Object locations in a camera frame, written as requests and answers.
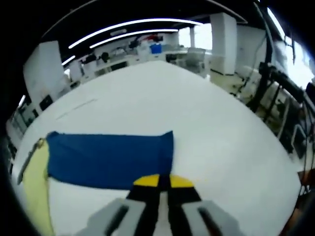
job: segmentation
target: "white wall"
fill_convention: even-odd
[[[152,35],[152,34],[143,35],[143,36],[141,36],[141,38],[145,38],[149,35]],[[161,44],[170,44],[170,45],[174,45],[174,46],[179,45],[179,38],[178,38],[177,32],[175,32],[175,33],[159,33],[158,35],[163,36],[163,41],[161,42]],[[122,40],[107,43],[103,46],[95,48],[94,53],[97,57],[100,56],[103,52],[108,52],[110,54],[111,51],[114,50],[115,48],[118,48],[121,46],[127,46],[129,44],[129,42],[133,41],[135,38],[136,37],[129,37],[129,38],[124,38]]]
[[[250,73],[250,67],[259,67],[260,62],[265,61],[266,55],[266,32],[262,29],[257,29],[248,26],[237,26],[237,54],[236,54],[236,72],[246,77]]]
[[[57,41],[40,43],[23,67],[26,88],[37,112],[39,103],[47,95],[57,100],[66,87]]]
[[[265,61],[266,49],[267,39],[265,30],[238,25],[236,72],[247,77],[251,74],[253,67],[259,69],[259,64]],[[279,70],[287,73],[287,56],[283,42],[274,42],[272,63]]]

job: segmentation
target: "led light strip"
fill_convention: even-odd
[[[20,108],[20,107],[22,106],[24,100],[25,100],[25,95],[22,96],[22,98],[21,98],[21,100],[20,100],[20,102],[19,102],[18,108]]]
[[[73,59],[75,59],[75,55],[73,55],[72,57],[68,58],[67,60],[65,60],[63,63],[61,63],[61,65],[66,65],[67,63],[69,63],[70,61],[72,61]]]
[[[123,27],[123,26],[129,26],[129,25],[133,25],[133,24],[139,24],[139,23],[147,23],[147,22],[178,22],[178,23],[186,23],[186,24],[193,24],[193,25],[203,25],[200,22],[196,22],[196,21],[189,21],[189,20],[181,20],[181,19],[171,19],[171,18],[155,18],[155,19],[144,19],[144,20],[136,20],[136,21],[129,21],[129,22],[125,22],[125,23],[120,23],[118,25],[114,25],[114,26],[110,26],[110,27],[106,27],[103,29],[100,29],[94,33],[91,33],[87,36],[85,36],[84,38],[81,38],[80,40],[76,41],[75,43],[72,43],[68,48],[71,49],[75,46],[77,46],[78,44],[82,43],[83,41],[98,35],[100,33],[109,31],[109,30],[113,30],[119,27]]]
[[[275,24],[275,26],[276,26],[276,28],[277,28],[281,38],[284,40],[285,32],[284,32],[283,28],[281,27],[278,19],[276,18],[275,14],[270,10],[270,8],[267,8],[267,11],[268,11],[268,14],[269,14],[271,20]]]
[[[119,39],[119,38],[124,38],[124,37],[128,37],[128,36],[132,36],[132,35],[136,35],[136,34],[142,34],[142,33],[153,33],[153,32],[178,32],[178,29],[149,29],[149,30],[142,30],[142,31],[137,31],[137,32],[132,32],[132,33],[125,33],[122,35],[118,35],[116,37],[112,37],[109,39],[106,39],[104,41],[101,41],[99,43],[93,44],[92,46],[90,46],[90,48],[95,48],[101,44]]]

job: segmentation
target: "yellow cloth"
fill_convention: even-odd
[[[48,144],[43,140],[38,143],[40,147],[36,149],[24,171],[23,185],[32,223],[43,236],[53,236],[48,202]]]
[[[176,175],[169,175],[170,181],[171,181],[171,187],[172,188],[192,188],[193,183],[183,177],[176,176]]]
[[[143,176],[133,182],[133,185],[141,185],[147,187],[157,187],[158,186],[159,175]]]

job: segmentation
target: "blue cloth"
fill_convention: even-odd
[[[150,46],[152,54],[162,53],[162,45],[161,44],[153,44]]]
[[[50,133],[48,175],[76,185],[129,190],[135,180],[169,175],[173,132],[161,136]]]

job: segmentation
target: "white tabletop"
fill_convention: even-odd
[[[248,236],[276,236],[292,214],[300,182],[285,149],[246,106],[177,66],[151,61],[100,76],[66,94],[25,133],[16,177],[47,132],[158,135],[174,131],[173,173],[234,216]],[[125,191],[50,181],[57,235],[75,233]]]

